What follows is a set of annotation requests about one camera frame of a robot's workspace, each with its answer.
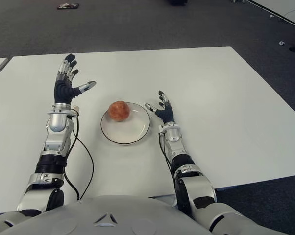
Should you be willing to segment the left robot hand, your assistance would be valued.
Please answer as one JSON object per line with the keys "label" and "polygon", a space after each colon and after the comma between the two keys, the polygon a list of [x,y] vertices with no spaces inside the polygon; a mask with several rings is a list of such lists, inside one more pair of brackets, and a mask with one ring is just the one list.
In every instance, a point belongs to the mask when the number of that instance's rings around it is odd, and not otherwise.
{"label": "left robot hand", "polygon": [[73,70],[77,65],[74,54],[68,54],[61,62],[54,85],[54,103],[70,105],[72,100],[96,85],[96,81],[89,81],[77,87],[73,87],[73,79],[79,73]]}

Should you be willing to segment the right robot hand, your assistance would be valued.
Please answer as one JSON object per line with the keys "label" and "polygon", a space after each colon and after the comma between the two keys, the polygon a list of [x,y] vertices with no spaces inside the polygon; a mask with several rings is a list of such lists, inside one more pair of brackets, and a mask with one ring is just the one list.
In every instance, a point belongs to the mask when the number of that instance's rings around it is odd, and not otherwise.
{"label": "right robot hand", "polygon": [[174,113],[170,101],[163,91],[158,91],[159,94],[159,105],[162,109],[157,109],[149,103],[145,103],[145,107],[152,111],[158,118],[162,120],[164,124],[174,121]]}

